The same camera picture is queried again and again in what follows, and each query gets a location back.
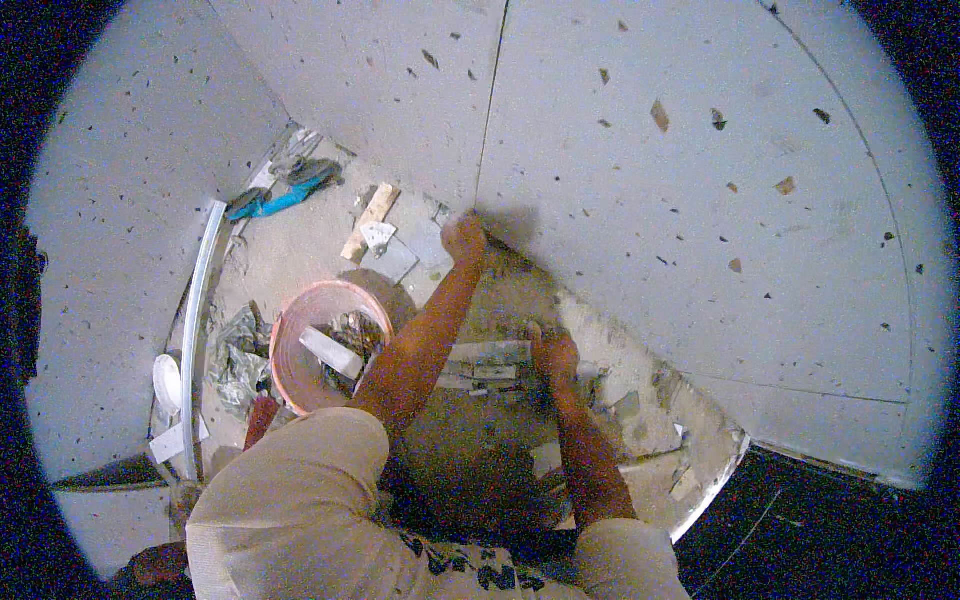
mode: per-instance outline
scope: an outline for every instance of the bucket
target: bucket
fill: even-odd
[[[359,310],[383,331],[384,346],[394,326],[380,302],[348,281],[318,281],[297,296],[280,315],[270,335],[270,370],[276,391],[300,416],[321,408],[344,406],[349,398],[324,385],[324,368],[300,343],[308,326],[328,324],[340,315]]]

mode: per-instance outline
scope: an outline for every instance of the white plate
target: white plate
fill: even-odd
[[[169,354],[160,354],[154,361],[154,392],[168,415],[173,417],[180,411],[180,367]]]

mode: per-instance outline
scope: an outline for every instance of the wooden stick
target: wooden stick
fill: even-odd
[[[364,240],[360,228],[371,221],[383,221],[399,195],[400,190],[398,188],[389,183],[380,183],[380,187],[376,188],[376,193],[373,194],[370,204],[367,205],[367,210],[364,210],[360,218],[357,219],[357,223],[353,227],[353,233],[350,234],[350,238],[344,245],[344,251],[340,252],[343,258],[360,264],[364,252],[367,251],[367,241]]]

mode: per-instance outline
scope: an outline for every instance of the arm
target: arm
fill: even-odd
[[[557,409],[564,473],[577,527],[607,518],[636,518],[633,501],[613,460],[613,449],[577,398],[573,380],[580,356],[569,334],[547,334],[532,325],[537,371],[546,378]]]
[[[437,384],[483,274],[487,236],[475,215],[448,225],[443,241],[453,256],[453,270],[373,362],[348,405],[380,419],[393,439],[410,425]]]

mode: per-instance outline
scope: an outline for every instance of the speckled wall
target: speckled wall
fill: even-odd
[[[214,6],[295,118],[476,200],[756,438],[923,484],[954,249],[845,3],[512,2],[502,44],[502,2]]]
[[[50,124],[27,224],[49,257],[27,389],[47,477],[141,451],[204,232],[289,117],[206,2],[128,2]]]

